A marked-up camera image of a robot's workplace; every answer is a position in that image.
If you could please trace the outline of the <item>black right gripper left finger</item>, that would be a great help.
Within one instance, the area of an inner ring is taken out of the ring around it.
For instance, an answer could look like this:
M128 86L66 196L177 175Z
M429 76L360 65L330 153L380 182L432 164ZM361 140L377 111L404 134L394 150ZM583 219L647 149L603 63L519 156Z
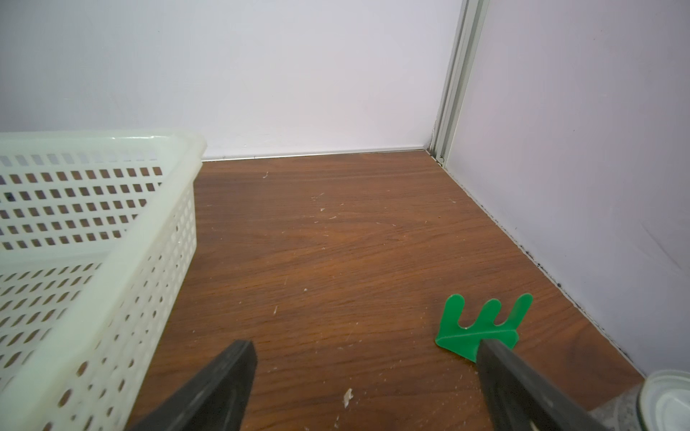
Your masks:
M251 341L233 342L132 429L239 430L257 363Z

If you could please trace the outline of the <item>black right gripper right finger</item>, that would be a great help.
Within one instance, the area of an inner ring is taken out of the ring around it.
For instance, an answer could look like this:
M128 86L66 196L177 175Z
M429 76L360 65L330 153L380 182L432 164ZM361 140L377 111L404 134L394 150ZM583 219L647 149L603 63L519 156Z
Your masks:
M499 340L480 343L476 366L495 430L605 428Z

